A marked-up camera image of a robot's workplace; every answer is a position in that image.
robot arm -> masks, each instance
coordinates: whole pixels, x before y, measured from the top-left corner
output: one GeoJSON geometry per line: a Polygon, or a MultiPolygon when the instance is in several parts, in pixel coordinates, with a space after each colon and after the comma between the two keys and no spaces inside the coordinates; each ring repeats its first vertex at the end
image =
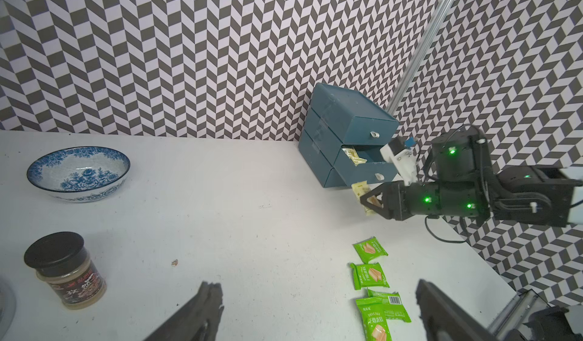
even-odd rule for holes
{"type": "Polygon", "coordinates": [[[385,145],[381,154],[404,180],[383,183],[360,201],[387,219],[446,215],[470,217],[481,225],[492,211],[497,220],[566,226],[574,188],[583,185],[544,165],[513,166],[495,174],[486,137],[474,126],[431,141],[423,171],[428,177],[435,164],[437,177],[432,182],[417,180],[414,155],[399,138],[385,145]],[[380,207],[368,201],[373,195],[380,207]]]}

floral pattern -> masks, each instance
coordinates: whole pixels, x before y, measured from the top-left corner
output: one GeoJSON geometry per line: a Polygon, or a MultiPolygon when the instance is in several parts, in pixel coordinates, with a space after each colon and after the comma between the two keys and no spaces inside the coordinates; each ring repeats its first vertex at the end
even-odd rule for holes
{"type": "Polygon", "coordinates": [[[95,154],[104,154],[106,158],[113,160],[122,160],[126,166],[129,165],[129,159],[126,155],[112,148],[100,148],[98,146],[87,146],[83,148],[67,148],[50,153],[38,159],[29,167],[27,175],[33,182],[43,180],[43,167],[54,167],[60,164],[64,158],[69,155],[76,157],[91,157],[95,154]]]}
{"type": "Polygon", "coordinates": [[[100,200],[103,199],[111,194],[113,194],[115,191],[117,191],[118,189],[120,189],[121,185],[125,182],[125,179],[123,181],[121,181],[121,183],[117,184],[117,185],[113,185],[109,188],[107,188],[107,190],[102,191],[100,193],[94,193],[91,195],[86,195],[83,197],[77,197],[77,198],[62,198],[62,197],[55,197],[58,199],[64,199],[64,200],[69,200],[70,202],[93,202],[95,200],[100,200]]]}
{"type": "Polygon", "coordinates": [[[118,174],[112,173],[109,170],[103,171],[99,168],[85,169],[79,175],[74,172],[69,175],[69,178],[61,183],[61,189],[64,191],[84,191],[86,189],[98,188],[115,181],[119,177],[118,174]]]}

blue and white bowl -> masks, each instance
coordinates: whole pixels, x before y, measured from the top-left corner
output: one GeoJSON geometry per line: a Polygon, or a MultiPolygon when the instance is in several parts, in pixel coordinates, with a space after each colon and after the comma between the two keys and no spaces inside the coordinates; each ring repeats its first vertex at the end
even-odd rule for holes
{"type": "Polygon", "coordinates": [[[128,157],[112,148],[64,148],[33,162],[26,177],[55,198],[93,202],[117,191],[129,166],[128,157]]]}

spice jar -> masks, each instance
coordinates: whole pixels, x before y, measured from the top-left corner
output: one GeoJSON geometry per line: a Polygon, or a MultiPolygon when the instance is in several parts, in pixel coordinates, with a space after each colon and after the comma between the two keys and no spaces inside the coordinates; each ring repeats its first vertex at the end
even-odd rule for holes
{"type": "Polygon", "coordinates": [[[106,282],[84,248],[81,235],[57,232],[42,237],[25,252],[25,264],[36,269],[69,309],[92,305],[103,296],[106,282]]]}

barcode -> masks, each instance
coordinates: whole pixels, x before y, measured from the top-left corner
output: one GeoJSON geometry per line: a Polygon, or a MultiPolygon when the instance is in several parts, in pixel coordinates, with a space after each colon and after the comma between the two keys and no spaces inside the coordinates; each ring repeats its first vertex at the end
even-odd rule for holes
{"type": "Polygon", "coordinates": [[[391,304],[401,304],[401,298],[389,296],[389,303],[391,303],[391,304]]]}

